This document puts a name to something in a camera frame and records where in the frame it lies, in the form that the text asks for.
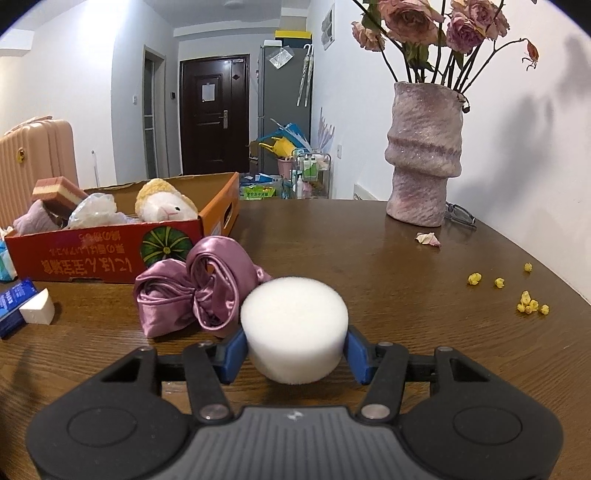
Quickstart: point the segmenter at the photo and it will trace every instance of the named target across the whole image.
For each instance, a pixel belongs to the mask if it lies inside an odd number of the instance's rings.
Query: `bottle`
[[[301,179],[301,175],[297,176],[297,182],[295,183],[295,198],[298,200],[304,198],[304,180]]]

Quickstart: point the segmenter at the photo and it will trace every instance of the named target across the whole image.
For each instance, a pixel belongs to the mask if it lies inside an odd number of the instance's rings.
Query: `white wedge sponge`
[[[241,308],[248,355],[267,378],[312,383],[343,356],[349,313],[340,295],[309,278],[286,277],[257,287]]]
[[[56,314],[56,308],[47,289],[39,292],[31,300],[19,308],[27,323],[50,325]]]

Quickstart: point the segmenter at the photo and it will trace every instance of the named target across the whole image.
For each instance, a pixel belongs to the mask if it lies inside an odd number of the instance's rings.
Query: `purple satin bow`
[[[236,330],[247,295],[270,279],[238,242],[207,236],[189,252],[186,264],[168,258],[135,279],[139,320],[148,338],[176,332],[195,320],[223,338]]]

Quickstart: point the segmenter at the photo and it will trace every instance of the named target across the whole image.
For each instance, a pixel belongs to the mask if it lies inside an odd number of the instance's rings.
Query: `door frame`
[[[247,138],[251,134],[251,55],[249,53],[241,53],[236,55],[218,55],[213,57],[198,57],[196,59],[185,59],[179,62],[178,74],[178,132],[180,137],[180,151],[181,151],[181,175],[185,172],[185,158],[183,157],[183,83],[184,83],[184,67],[187,62],[206,62],[212,60],[244,60],[245,71],[245,96],[246,96],[246,128],[248,131]]]
[[[161,179],[170,176],[168,165],[168,139],[166,135],[166,56],[144,45],[143,64],[146,59],[154,62],[154,138],[156,141],[156,173]],[[146,144],[144,132],[144,84],[142,82],[142,136],[144,137],[144,161],[146,161]]]

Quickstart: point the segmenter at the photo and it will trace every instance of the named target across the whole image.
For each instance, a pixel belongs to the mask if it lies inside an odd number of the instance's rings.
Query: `gray refrigerator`
[[[311,88],[308,106],[304,106],[305,87],[300,106],[297,106],[306,51],[303,48],[292,48],[294,57],[283,67],[276,69],[268,58],[279,52],[279,49],[279,47],[261,47],[259,55],[258,136],[261,138],[277,130],[277,124],[271,120],[274,119],[281,125],[296,124],[310,141]],[[279,173],[277,157],[262,147],[259,147],[259,171],[268,175]]]

